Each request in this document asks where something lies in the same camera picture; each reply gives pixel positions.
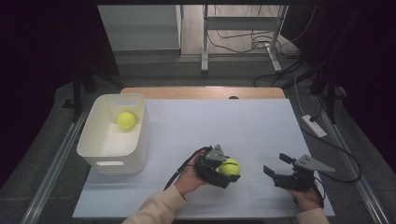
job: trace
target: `sleeve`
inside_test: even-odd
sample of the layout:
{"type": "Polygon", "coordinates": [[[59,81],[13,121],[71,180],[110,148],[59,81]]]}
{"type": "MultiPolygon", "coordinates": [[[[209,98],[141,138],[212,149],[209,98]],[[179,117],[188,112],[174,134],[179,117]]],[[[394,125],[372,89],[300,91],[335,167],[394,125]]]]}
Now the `sleeve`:
{"type": "Polygon", "coordinates": [[[300,224],[329,224],[329,220],[323,212],[323,209],[316,208],[297,215],[300,224]]]}
{"type": "Polygon", "coordinates": [[[185,203],[184,198],[172,184],[164,192],[155,193],[147,198],[140,209],[125,219],[122,224],[172,223],[176,210],[185,203]]]}

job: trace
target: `human hand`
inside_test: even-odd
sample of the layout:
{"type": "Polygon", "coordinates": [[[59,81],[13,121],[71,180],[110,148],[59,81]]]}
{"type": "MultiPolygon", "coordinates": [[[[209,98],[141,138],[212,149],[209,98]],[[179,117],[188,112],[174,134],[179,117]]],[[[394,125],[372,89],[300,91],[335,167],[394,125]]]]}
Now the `human hand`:
{"type": "Polygon", "coordinates": [[[298,191],[293,189],[286,189],[290,194],[294,196],[297,203],[304,211],[320,208],[318,195],[315,193],[314,189],[309,189],[307,191],[298,191]]]}
{"type": "Polygon", "coordinates": [[[185,194],[193,192],[199,187],[208,184],[195,173],[193,166],[196,163],[198,157],[203,154],[204,153],[198,153],[192,157],[189,164],[183,169],[177,181],[175,182],[175,187],[181,196],[184,196],[185,194]]]}

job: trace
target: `gray floor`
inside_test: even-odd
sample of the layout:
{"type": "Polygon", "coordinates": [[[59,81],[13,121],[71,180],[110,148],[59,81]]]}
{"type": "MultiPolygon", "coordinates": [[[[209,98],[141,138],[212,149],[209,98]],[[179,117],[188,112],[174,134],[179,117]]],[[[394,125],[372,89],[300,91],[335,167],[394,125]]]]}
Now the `gray floor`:
{"type": "MultiPolygon", "coordinates": [[[[252,87],[254,77],[273,74],[272,65],[265,54],[254,56],[211,56],[209,72],[201,74],[200,58],[195,56],[180,57],[175,55],[126,55],[117,56],[120,77],[116,79],[127,86],[158,87],[158,86],[238,86],[252,87]]],[[[294,60],[281,60],[283,67],[291,65],[294,60]]],[[[292,80],[306,69],[302,66],[295,73],[282,77],[276,85],[292,80]]],[[[99,89],[96,93],[84,93],[84,97],[97,97],[104,93],[120,92],[101,78],[96,77],[99,89]]],[[[316,98],[309,92],[312,78],[298,84],[298,96],[301,108],[306,114],[315,115],[319,111],[316,98]]],[[[269,86],[271,82],[260,80],[259,86],[269,86]]],[[[294,87],[285,90],[290,99],[296,117],[302,116],[298,106],[297,92],[294,87]]],[[[60,147],[73,118],[72,108],[63,108],[64,102],[72,98],[72,86],[67,84],[57,90],[55,104],[19,167],[0,190],[0,222],[19,223],[32,201],[44,174],[48,170],[52,158],[60,147]]],[[[383,158],[376,151],[367,137],[361,132],[353,119],[342,106],[342,100],[335,102],[336,129],[339,130],[352,154],[361,164],[364,179],[378,199],[386,213],[389,223],[396,223],[396,175],[389,169],[383,158]]],[[[326,119],[317,122],[325,131],[331,133],[326,119]]],[[[301,122],[301,127],[308,130],[301,122]]],[[[337,169],[339,178],[348,179],[347,167],[342,154],[335,147],[323,144],[304,133],[311,154],[337,169]]],[[[334,136],[325,137],[333,142],[334,136]]],[[[77,142],[72,146],[59,178],[41,212],[38,223],[120,223],[120,220],[101,220],[97,222],[71,218],[85,182],[89,165],[76,152],[77,142]]],[[[335,217],[331,223],[375,223],[371,217],[366,201],[356,184],[342,184],[322,177],[328,191],[335,217]]],[[[264,220],[265,223],[296,223],[292,218],[264,220]]],[[[262,223],[262,221],[238,220],[231,223],[262,223]]]]}

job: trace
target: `dark background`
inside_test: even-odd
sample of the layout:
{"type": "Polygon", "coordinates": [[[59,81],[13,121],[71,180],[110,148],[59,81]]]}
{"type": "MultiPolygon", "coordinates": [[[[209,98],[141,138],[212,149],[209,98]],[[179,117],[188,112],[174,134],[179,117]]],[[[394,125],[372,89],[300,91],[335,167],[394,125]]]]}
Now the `dark background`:
{"type": "Polygon", "coordinates": [[[87,76],[86,67],[117,75],[96,4],[89,1],[0,3],[0,185],[32,144],[55,91],[87,76]]]}
{"type": "MultiPolygon", "coordinates": [[[[290,7],[281,34],[289,40],[300,35],[313,10],[290,7]]],[[[305,34],[293,41],[313,66],[326,60],[351,10],[317,7],[305,34]]],[[[362,4],[359,19],[351,27],[332,69],[337,86],[346,92],[344,107],[396,173],[395,11],[395,4],[389,1],[362,4]]]]}

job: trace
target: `black cable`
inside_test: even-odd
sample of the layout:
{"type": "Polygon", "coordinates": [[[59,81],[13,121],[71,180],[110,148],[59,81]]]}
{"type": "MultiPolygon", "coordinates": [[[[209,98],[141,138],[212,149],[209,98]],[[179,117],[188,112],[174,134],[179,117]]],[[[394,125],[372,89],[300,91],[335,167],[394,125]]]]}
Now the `black cable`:
{"type": "Polygon", "coordinates": [[[268,41],[268,40],[257,40],[258,38],[262,38],[262,37],[265,37],[265,38],[269,38],[269,39],[272,39],[272,37],[271,36],[268,36],[268,35],[258,35],[258,36],[254,36],[253,37],[253,32],[251,33],[251,35],[250,35],[250,38],[251,38],[251,47],[253,48],[253,49],[266,49],[266,48],[268,48],[269,47],[269,45],[271,44],[271,42],[270,41],[268,41]]]}
{"type": "Polygon", "coordinates": [[[259,76],[259,77],[255,77],[255,78],[253,79],[253,86],[254,86],[254,87],[258,87],[256,82],[257,82],[259,79],[262,79],[262,78],[264,78],[264,77],[276,77],[274,80],[269,81],[269,82],[271,82],[271,86],[274,86],[274,83],[275,83],[276,81],[278,81],[278,80],[279,80],[281,77],[283,77],[284,75],[286,75],[286,74],[288,74],[288,73],[291,73],[291,72],[294,72],[294,71],[295,71],[296,69],[298,69],[304,62],[305,62],[304,59],[299,59],[299,60],[297,60],[296,62],[294,62],[291,66],[289,66],[287,69],[283,70],[282,73],[270,74],[270,75],[262,75],[262,76],[259,76]]]}
{"type": "Polygon", "coordinates": [[[283,58],[283,59],[299,59],[299,58],[301,58],[301,56],[300,56],[299,53],[297,53],[297,54],[293,54],[293,53],[284,53],[284,52],[282,51],[282,46],[283,46],[283,45],[281,45],[281,44],[279,43],[279,41],[277,41],[277,42],[278,42],[278,44],[279,44],[279,49],[278,49],[278,48],[274,48],[274,50],[275,50],[277,56],[279,56],[279,57],[281,57],[281,58],[283,58]]]}
{"type": "Polygon", "coordinates": [[[270,11],[271,15],[274,17],[274,13],[271,10],[271,6],[268,6],[268,10],[270,11]]]}
{"type": "Polygon", "coordinates": [[[169,188],[169,186],[171,186],[171,184],[175,181],[176,177],[184,170],[184,168],[186,168],[186,166],[189,166],[189,162],[191,161],[191,159],[196,156],[198,153],[205,151],[206,148],[203,147],[199,150],[194,151],[194,153],[192,153],[192,155],[186,159],[183,164],[181,164],[181,166],[176,170],[176,172],[172,175],[172,177],[169,179],[168,183],[166,184],[165,188],[163,190],[166,190],[169,188]]]}
{"type": "MultiPolygon", "coordinates": [[[[300,174],[300,173],[296,173],[297,175],[299,175],[300,177],[302,177],[302,178],[304,178],[305,179],[305,181],[307,181],[308,183],[309,182],[311,182],[309,179],[308,179],[308,177],[306,177],[305,175],[302,175],[302,174],[300,174]]],[[[318,189],[318,187],[315,185],[315,182],[314,183],[312,183],[312,186],[311,186],[311,188],[314,190],[314,192],[317,194],[317,196],[318,196],[318,203],[319,203],[319,206],[321,207],[321,208],[323,208],[324,207],[324,196],[322,196],[321,195],[321,193],[320,193],[320,191],[319,191],[319,189],[318,189]]]]}
{"type": "Polygon", "coordinates": [[[314,122],[315,119],[317,119],[318,117],[320,117],[322,107],[323,107],[322,104],[320,104],[319,112],[318,112],[314,117],[311,117],[311,118],[309,119],[309,121],[314,122]]]}
{"type": "Polygon", "coordinates": [[[313,138],[315,138],[315,139],[318,139],[320,142],[322,142],[322,143],[324,143],[324,144],[326,144],[326,145],[329,145],[329,146],[331,146],[331,147],[335,147],[335,148],[337,148],[338,150],[340,150],[340,151],[344,152],[345,154],[347,154],[350,158],[352,158],[352,160],[355,162],[355,164],[358,166],[358,169],[359,169],[358,176],[357,176],[356,178],[354,178],[354,179],[351,179],[351,180],[337,179],[337,178],[335,178],[335,177],[333,177],[333,176],[331,176],[331,175],[327,175],[327,174],[325,174],[325,173],[323,173],[323,172],[320,172],[321,174],[323,174],[323,175],[329,177],[330,179],[332,179],[332,180],[334,180],[334,181],[341,182],[341,183],[347,183],[347,184],[355,183],[355,182],[357,182],[358,180],[361,179],[361,165],[360,165],[359,162],[355,159],[355,157],[352,156],[352,154],[350,154],[350,153],[349,153],[348,151],[346,151],[345,149],[343,149],[343,148],[341,148],[341,147],[339,147],[339,146],[337,146],[337,145],[335,145],[335,144],[333,144],[333,143],[330,143],[330,142],[327,142],[327,141],[325,141],[325,140],[323,140],[323,139],[321,139],[321,138],[315,137],[312,133],[308,132],[307,130],[305,130],[305,129],[303,129],[303,128],[301,128],[301,130],[302,130],[303,132],[305,132],[306,134],[308,134],[309,136],[311,136],[311,137],[313,137],[313,138]]]}
{"type": "Polygon", "coordinates": [[[260,12],[262,12],[262,5],[260,5],[259,13],[257,14],[257,16],[260,16],[260,12]]]}
{"type": "Polygon", "coordinates": [[[320,183],[320,185],[323,187],[323,201],[326,200],[326,188],[324,187],[323,182],[321,182],[318,178],[314,176],[314,178],[320,183]]]}
{"type": "MultiPolygon", "coordinates": [[[[249,33],[249,34],[243,34],[243,35],[226,35],[226,36],[224,36],[224,35],[220,35],[219,34],[219,30],[217,30],[217,32],[218,32],[218,36],[221,37],[221,38],[224,38],[224,39],[240,37],[240,36],[245,36],[245,35],[251,35],[251,33],[249,33]]],[[[262,35],[262,34],[268,34],[268,33],[271,33],[271,32],[263,31],[263,32],[254,33],[254,35],[262,35]]]]}
{"type": "Polygon", "coordinates": [[[344,27],[343,23],[338,24],[338,26],[333,27],[331,32],[327,34],[323,39],[321,39],[320,44],[318,45],[318,41],[315,41],[313,45],[315,46],[312,49],[303,52],[302,57],[305,57],[309,62],[313,63],[314,66],[318,66],[317,64],[325,64],[328,61],[328,51],[331,49],[329,46],[332,46],[332,42],[340,33],[340,30],[344,27]]]}
{"type": "Polygon", "coordinates": [[[246,16],[246,14],[248,14],[249,9],[250,9],[250,5],[247,6],[247,11],[244,13],[244,16],[246,16]]]}
{"type": "Polygon", "coordinates": [[[248,52],[251,52],[251,51],[254,50],[254,49],[248,49],[248,50],[238,51],[238,50],[234,50],[234,49],[229,49],[229,48],[224,47],[224,46],[221,46],[221,45],[216,45],[216,44],[214,44],[214,43],[212,42],[212,40],[210,39],[210,35],[209,35],[209,34],[207,34],[207,39],[209,39],[209,42],[210,42],[213,46],[218,47],[218,48],[222,48],[222,49],[227,49],[227,50],[230,50],[230,51],[235,52],[235,53],[248,53],[248,52]]]}
{"type": "Polygon", "coordinates": [[[280,80],[283,76],[285,76],[286,74],[292,73],[293,71],[297,70],[303,63],[305,63],[305,59],[300,58],[299,60],[297,60],[294,64],[292,64],[290,67],[288,67],[287,69],[285,69],[284,71],[282,71],[281,73],[279,73],[279,76],[276,77],[274,79],[274,81],[271,83],[271,87],[274,86],[274,84],[280,80]]]}

